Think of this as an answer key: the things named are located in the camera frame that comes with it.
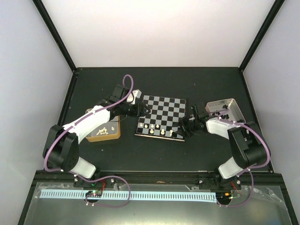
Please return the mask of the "black and white chessboard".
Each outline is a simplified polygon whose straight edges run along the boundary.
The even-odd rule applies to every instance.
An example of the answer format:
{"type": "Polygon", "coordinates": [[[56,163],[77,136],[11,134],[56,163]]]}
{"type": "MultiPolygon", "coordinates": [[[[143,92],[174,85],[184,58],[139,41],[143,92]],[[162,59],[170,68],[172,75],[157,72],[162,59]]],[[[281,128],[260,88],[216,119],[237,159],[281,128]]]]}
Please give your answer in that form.
{"type": "Polygon", "coordinates": [[[184,141],[181,135],[174,132],[178,130],[179,119],[186,116],[186,99],[145,95],[143,102],[150,108],[150,113],[138,119],[136,136],[184,141]],[[165,130],[164,135],[160,134],[162,129],[165,130]],[[173,137],[169,136],[170,130],[173,130],[173,137]]]}

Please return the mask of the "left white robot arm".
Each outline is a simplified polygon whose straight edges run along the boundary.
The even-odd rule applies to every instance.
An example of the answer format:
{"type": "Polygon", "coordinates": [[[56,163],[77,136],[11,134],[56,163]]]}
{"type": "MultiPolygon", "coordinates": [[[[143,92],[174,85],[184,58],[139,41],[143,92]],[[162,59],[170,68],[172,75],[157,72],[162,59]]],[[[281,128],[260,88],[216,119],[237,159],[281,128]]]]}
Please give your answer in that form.
{"type": "Polygon", "coordinates": [[[63,171],[84,177],[90,187],[101,180],[96,167],[79,156],[80,142],[93,130],[116,116],[142,117],[150,110],[140,101],[140,90],[117,85],[111,95],[100,100],[88,113],[64,126],[50,128],[43,152],[44,169],[63,171]]]}

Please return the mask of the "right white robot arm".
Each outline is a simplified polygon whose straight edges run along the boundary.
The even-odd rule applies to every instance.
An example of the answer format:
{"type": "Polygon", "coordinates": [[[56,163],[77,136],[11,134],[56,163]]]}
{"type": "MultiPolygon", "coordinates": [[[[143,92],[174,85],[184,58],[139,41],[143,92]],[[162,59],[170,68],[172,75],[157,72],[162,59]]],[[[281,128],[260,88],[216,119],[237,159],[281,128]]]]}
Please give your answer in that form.
{"type": "Polygon", "coordinates": [[[255,122],[246,122],[240,108],[233,102],[216,101],[191,107],[192,116],[179,119],[178,134],[187,138],[197,131],[218,135],[230,143],[232,156],[212,175],[217,189],[225,189],[234,177],[270,162],[270,150],[255,122]]]}

